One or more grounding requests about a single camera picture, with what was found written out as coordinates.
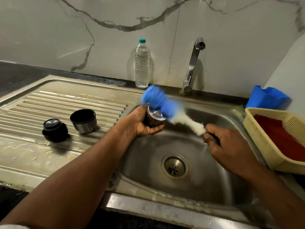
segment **person's right arm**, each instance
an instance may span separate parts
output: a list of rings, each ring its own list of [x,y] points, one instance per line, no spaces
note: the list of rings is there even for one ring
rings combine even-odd
[[[206,130],[220,139],[221,146],[208,133],[203,135],[212,156],[227,170],[245,179],[258,193],[280,228],[305,228],[305,202],[272,171],[255,158],[248,142],[237,130],[208,124]]]

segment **faucet spout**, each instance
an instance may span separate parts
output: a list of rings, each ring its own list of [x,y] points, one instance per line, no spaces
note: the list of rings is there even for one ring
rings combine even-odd
[[[191,55],[188,71],[186,72],[185,79],[182,84],[181,94],[189,94],[192,90],[190,85],[191,79],[193,77],[194,68],[198,59],[199,52],[206,48],[203,38],[197,38],[193,47],[193,52]]]

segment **blue bristle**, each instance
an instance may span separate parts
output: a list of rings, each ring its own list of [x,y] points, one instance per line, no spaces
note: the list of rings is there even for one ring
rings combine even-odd
[[[173,118],[177,112],[180,109],[180,105],[175,100],[167,100],[162,106],[161,106],[161,113],[162,115],[166,116],[166,118],[171,119]]]
[[[159,110],[167,100],[167,96],[156,85],[152,85],[144,92],[141,104],[149,104],[152,110]]]

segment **drain hole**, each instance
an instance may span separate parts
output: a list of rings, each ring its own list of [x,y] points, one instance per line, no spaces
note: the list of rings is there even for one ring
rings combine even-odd
[[[171,176],[179,177],[185,173],[184,162],[176,156],[167,158],[164,162],[164,167]]]

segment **forearm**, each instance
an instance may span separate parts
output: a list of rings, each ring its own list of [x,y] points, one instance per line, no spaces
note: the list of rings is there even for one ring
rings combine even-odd
[[[247,181],[258,193],[280,228],[305,228],[305,203],[277,176],[265,167],[258,167]]]
[[[131,119],[124,118],[94,146],[43,181],[1,223],[85,228],[135,135]]]

